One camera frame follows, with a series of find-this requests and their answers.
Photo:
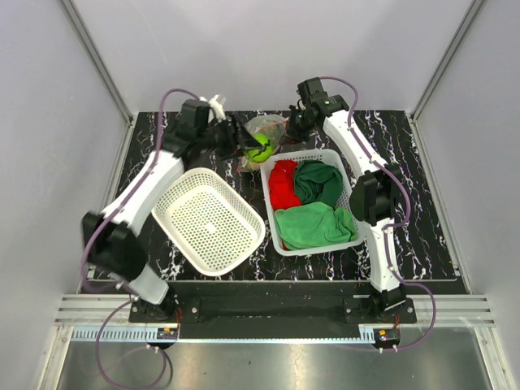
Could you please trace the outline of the green fake watermelon ball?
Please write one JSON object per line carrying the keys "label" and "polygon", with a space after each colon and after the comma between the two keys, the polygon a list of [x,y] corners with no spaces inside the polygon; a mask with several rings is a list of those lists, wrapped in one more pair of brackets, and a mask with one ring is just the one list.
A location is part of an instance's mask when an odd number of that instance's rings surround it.
{"label": "green fake watermelon ball", "polygon": [[259,142],[260,147],[247,150],[245,157],[254,163],[264,163],[273,154],[274,144],[271,139],[264,134],[256,133],[253,137]]}

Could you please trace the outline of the clear zip top bag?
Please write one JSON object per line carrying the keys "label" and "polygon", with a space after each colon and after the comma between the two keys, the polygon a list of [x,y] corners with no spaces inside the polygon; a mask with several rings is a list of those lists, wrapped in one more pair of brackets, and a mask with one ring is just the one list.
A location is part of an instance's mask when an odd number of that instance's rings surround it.
{"label": "clear zip top bag", "polygon": [[245,130],[261,144],[261,148],[246,151],[240,158],[236,170],[259,170],[260,166],[279,150],[287,122],[281,115],[259,115],[246,122]]}

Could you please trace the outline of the green fake cabbage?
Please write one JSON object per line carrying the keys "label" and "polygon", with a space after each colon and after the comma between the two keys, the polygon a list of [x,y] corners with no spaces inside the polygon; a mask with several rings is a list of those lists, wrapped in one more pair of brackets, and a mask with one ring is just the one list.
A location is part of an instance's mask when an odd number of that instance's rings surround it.
{"label": "green fake cabbage", "polygon": [[258,171],[261,167],[261,163],[260,162],[254,162],[252,160],[246,160],[245,161],[245,164],[243,166],[243,169],[245,171]]}

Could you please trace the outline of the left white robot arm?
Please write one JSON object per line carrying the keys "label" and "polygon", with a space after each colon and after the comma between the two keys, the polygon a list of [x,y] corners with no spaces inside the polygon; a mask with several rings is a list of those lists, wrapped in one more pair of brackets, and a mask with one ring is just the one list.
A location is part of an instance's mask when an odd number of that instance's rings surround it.
{"label": "left white robot arm", "polygon": [[205,152],[222,159],[260,146],[219,96],[187,100],[174,124],[158,128],[161,145],[130,185],[105,209],[82,219],[85,262],[113,275],[147,303],[159,322],[174,318],[173,287],[148,260],[139,240],[148,217],[201,274],[221,276],[243,263],[264,240],[262,217],[215,171],[189,165]]}

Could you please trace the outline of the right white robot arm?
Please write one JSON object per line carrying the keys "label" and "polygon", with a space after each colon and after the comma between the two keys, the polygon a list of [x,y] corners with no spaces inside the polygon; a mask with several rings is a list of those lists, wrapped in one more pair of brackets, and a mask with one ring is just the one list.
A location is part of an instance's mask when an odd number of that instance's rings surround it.
{"label": "right white robot arm", "polygon": [[286,127],[288,139],[302,142],[319,128],[336,144],[347,160],[356,181],[349,196],[353,217],[362,225],[370,260],[370,285],[374,292],[362,307],[379,322],[387,322],[405,303],[405,288],[397,264],[394,228],[410,219],[410,198],[401,183],[401,171],[380,156],[362,134],[353,112],[358,91],[352,104],[340,95],[330,96],[323,88],[323,77],[302,81],[297,86],[299,101],[290,106]]}

